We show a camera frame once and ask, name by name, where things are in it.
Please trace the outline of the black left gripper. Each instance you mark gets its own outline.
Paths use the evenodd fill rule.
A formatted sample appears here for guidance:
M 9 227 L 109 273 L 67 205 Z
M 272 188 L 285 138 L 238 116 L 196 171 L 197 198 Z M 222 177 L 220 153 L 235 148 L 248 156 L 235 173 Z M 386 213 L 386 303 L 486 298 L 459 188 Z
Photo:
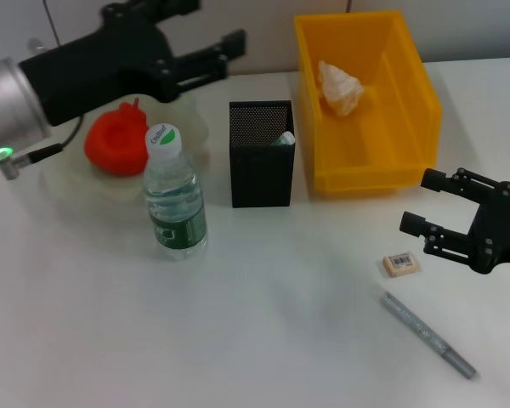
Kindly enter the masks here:
M 101 9 L 93 33 L 20 62 L 52 126 L 131 94 L 159 102 L 224 80 L 229 62 L 247 50 L 245 30 L 181 56 L 171 51 L 157 23 L 201 8 L 200 0 L 132 0 Z

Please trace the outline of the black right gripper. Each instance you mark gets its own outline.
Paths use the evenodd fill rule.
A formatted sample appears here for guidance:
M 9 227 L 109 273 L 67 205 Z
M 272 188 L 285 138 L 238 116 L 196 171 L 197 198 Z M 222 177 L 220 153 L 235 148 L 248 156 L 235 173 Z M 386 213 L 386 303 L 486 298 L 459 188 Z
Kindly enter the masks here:
M 500 264 L 510 264 L 510 182 L 497 182 L 463 167 L 450 177 L 428 168 L 421 186 L 479 204 L 468 236 L 404 212 L 399 230 L 422 237 L 424 253 L 465 264 L 482 275 Z

